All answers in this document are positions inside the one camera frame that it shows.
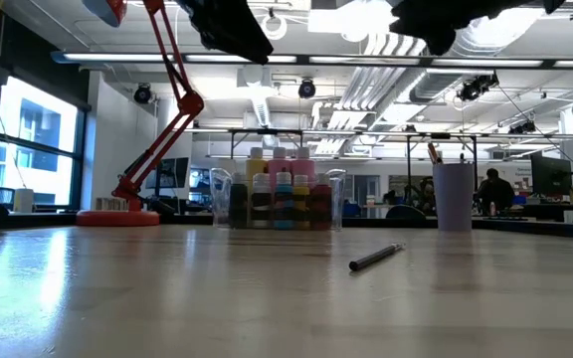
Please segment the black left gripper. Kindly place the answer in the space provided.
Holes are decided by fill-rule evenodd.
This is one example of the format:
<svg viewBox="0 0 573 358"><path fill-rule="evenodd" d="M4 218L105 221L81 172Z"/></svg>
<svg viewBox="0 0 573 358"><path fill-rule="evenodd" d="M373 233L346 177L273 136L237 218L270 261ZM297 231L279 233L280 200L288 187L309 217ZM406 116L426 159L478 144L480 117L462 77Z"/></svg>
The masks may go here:
<svg viewBox="0 0 573 358"><path fill-rule="evenodd" d="M174 0L189 16L210 50L265 65L274 47L257 22L240 22L250 14L246 0Z"/></svg>

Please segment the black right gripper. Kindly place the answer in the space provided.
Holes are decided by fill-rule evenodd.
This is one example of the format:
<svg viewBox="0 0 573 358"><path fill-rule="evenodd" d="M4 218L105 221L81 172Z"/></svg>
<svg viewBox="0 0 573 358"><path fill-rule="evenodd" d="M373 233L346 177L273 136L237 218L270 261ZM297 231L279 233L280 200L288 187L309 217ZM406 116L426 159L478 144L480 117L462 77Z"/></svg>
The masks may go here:
<svg viewBox="0 0 573 358"><path fill-rule="evenodd" d="M471 20L480 17L496 17L502 11L517 8L529 0L402 0L391 14L395 21L391 31L409 31L426 24L437 27L465 27ZM442 56L448 52L456 39L452 28L429 29L423 36L429 52Z"/></svg>

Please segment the large yellow paint bottle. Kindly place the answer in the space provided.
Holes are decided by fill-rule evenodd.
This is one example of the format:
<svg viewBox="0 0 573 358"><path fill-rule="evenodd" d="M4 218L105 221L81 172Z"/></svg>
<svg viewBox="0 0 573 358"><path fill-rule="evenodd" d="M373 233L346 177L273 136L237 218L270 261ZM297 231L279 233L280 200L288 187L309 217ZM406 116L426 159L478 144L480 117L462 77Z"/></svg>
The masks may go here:
<svg viewBox="0 0 573 358"><path fill-rule="evenodd" d="M254 176L263 174L267 168L267 160L264 157L262 147L252 147L249 159L246 161L246 176L250 186L254 184Z"/></svg>

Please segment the small sap green paint bottle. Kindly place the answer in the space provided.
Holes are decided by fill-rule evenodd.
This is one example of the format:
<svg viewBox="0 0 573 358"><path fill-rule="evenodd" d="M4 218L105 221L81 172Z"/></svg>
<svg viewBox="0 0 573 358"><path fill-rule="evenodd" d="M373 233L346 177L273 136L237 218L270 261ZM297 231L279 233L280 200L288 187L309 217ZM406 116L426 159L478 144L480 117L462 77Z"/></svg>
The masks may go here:
<svg viewBox="0 0 573 358"><path fill-rule="evenodd" d="M244 229L248 224L249 190L246 175L234 173L230 188L229 223L233 229Z"/></svg>

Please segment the small sky blue paint bottle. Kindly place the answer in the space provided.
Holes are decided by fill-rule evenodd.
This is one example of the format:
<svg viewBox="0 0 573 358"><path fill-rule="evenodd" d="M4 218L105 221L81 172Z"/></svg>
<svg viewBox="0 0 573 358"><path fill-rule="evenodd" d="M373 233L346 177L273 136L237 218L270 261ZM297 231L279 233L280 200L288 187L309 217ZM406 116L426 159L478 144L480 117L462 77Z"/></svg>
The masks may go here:
<svg viewBox="0 0 573 358"><path fill-rule="evenodd" d="M276 175L276 189L274 193L274 225L278 230L291 230L293 228L293 187L291 174L287 171Z"/></svg>

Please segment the small yellow paint bottle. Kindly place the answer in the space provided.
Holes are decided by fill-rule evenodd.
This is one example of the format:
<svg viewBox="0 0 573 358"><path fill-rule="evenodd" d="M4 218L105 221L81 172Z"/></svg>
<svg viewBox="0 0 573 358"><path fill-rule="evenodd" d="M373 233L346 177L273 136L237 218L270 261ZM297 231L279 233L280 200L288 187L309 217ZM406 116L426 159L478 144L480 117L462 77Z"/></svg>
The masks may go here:
<svg viewBox="0 0 573 358"><path fill-rule="evenodd" d="M293 221L298 230L309 230L308 199L310 194L308 176L297 174L293 177Z"/></svg>

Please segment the small red paint bottle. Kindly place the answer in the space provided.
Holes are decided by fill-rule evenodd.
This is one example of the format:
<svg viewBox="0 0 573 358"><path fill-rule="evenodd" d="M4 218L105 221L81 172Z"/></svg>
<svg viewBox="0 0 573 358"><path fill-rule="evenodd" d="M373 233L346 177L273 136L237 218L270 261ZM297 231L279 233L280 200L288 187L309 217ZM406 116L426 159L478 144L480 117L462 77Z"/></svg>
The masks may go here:
<svg viewBox="0 0 573 358"><path fill-rule="evenodd" d="M327 231L332 224L332 188L327 174L318 174L310 191L310 225L313 230Z"/></svg>

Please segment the black computer monitor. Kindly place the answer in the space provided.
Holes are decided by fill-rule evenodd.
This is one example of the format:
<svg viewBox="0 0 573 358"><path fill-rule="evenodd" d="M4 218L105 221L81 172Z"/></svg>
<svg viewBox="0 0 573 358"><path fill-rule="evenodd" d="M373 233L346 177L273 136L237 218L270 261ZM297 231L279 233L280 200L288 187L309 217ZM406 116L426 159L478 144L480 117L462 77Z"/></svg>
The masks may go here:
<svg viewBox="0 0 573 358"><path fill-rule="evenodd" d="M569 160L532 155L530 163L534 193L546 197L570 194L572 168Z"/></svg>
<svg viewBox="0 0 573 358"><path fill-rule="evenodd" d="M188 157L163 159L158 168L159 187L161 189L184 188L188 168Z"/></svg>

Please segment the person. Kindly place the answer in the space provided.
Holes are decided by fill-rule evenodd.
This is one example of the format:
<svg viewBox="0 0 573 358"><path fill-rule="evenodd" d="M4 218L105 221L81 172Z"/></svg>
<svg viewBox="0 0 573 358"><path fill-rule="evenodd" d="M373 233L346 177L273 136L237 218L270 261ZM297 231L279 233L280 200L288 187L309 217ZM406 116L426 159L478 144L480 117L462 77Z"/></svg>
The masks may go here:
<svg viewBox="0 0 573 358"><path fill-rule="evenodd" d="M498 212L509 209L513 204L514 191L509 182L499 177L496 169L489 168L486 170L486 179L479 185L477 198L481 211L489 215L491 204L494 204Z"/></svg>
<svg viewBox="0 0 573 358"><path fill-rule="evenodd" d="M417 208L427 216L436 214L435 186L432 177L426 177L420 181Z"/></svg>

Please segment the clear plastic bin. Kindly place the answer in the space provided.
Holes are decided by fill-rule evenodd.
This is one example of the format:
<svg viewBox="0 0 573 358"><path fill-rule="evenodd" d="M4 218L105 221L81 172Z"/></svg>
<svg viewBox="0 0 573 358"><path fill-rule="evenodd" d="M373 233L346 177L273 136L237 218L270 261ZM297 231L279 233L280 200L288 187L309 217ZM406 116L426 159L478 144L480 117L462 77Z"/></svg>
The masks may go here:
<svg viewBox="0 0 573 358"><path fill-rule="evenodd" d="M214 168L210 171L211 180L211 195L212 195L212 213L213 224L216 227L230 227L229 223L229 204L230 204L230 188L232 185L233 174L222 168ZM343 192L345 172L340 169L332 169L324 174L327 174L330 179L330 186L332 188L332 224L327 231L339 231L342 229L342 205L343 205ZM249 197L248 197L248 224L244 229L267 229L277 230L274 225L274 194L272 194L271 206L271 222L267 228L254 228L251 223L251 195L253 186L248 184ZM308 199L308 208L310 210L310 194ZM309 230L300 231L318 231L313 230L310 226Z"/></svg>

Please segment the purple plastic cup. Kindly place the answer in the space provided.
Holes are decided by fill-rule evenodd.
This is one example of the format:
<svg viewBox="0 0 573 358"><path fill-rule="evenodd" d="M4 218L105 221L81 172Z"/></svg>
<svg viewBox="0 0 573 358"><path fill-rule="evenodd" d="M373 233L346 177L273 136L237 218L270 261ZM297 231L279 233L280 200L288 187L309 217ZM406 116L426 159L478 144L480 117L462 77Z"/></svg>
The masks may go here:
<svg viewBox="0 0 573 358"><path fill-rule="evenodd" d="M433 167L438 229L469 232L475 192L475 167L468 163L443 163Z"/></svg>

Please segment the black background desk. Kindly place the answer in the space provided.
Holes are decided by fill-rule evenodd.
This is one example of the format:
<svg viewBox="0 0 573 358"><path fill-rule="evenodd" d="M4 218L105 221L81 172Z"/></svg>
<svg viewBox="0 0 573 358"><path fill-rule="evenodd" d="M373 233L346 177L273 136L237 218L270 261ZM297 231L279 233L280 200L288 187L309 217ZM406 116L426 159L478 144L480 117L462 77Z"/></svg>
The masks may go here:
<svg viewBox="0 0 573 358"><path fill-rule="evenodd" d="M482 209L480 215L483 217L496 218L497 220L513 221L551 221L562 223L565 221L565 214L573 214L573 204L567 203L543 203L514 205L502 211L495 210L494 214L490 210Z"/></svg>

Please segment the red desk lamp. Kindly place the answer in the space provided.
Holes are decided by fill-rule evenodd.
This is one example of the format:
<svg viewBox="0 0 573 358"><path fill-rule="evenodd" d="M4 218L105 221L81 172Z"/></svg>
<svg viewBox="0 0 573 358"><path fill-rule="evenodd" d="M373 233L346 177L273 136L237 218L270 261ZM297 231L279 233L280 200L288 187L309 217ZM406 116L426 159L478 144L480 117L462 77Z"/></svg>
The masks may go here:
<svg viewBox="0 0 573 358"><path fill-rule="evenodd" d="M152 144L118 175L111 195L126 202L125 211L90 210L77 213L77 224L90 227L143 227L160 224L160 215L143 209L141 184L156 169L165 154L204 108L183 67L181 55L171 29L164 0L142 0L150 20L161 60L172 85L178 113Z"/></svg>

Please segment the white canister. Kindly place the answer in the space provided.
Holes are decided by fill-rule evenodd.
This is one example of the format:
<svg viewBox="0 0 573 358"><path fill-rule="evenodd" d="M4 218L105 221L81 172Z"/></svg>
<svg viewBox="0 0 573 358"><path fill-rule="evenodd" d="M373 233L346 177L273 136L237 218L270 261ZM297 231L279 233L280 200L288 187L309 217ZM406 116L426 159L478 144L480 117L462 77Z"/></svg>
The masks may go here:
<svg viewBox="0 0 573 358"><path fill-rule="evenodd" d="M31 214L34 211L34 191L27 188L15 190L13 211L15 213Z"/></svg>

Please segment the black metal gantry frame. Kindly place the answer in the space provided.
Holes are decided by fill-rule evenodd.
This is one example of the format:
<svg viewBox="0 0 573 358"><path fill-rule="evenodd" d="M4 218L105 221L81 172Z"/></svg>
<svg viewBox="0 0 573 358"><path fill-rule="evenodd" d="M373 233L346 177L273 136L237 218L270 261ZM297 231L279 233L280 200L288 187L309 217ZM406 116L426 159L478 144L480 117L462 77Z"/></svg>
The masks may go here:
<svg viewBox="0 0 573 358"><path fill-rule="evenodd" d="M373 132L374 136L381 137L382 139L398 138L405 144L405 162L407 176L412 176L412 152L414 144L428 143L434 144L435 142L441 143L449 140L458 141L467 151L473 155L472 164L474 166L475 174L478 174L478 141L481 138L487 137L486 133L476 132L408 132L408 131L381 131Z"/></svg>
<svg viewBox="0 0 573 358"><path fill-rule="evenodd" d="M302 147L304 145L304 133L301 129L278 129L278 128L230 128L227 132L231 135L230 140L230 158L234 158L235 148L243 142L250 134L259 136L272 135L274 137L285 136L289 139L295 147ZM240 140L236 139L236 135L243 133L244 137Z"/></svg>

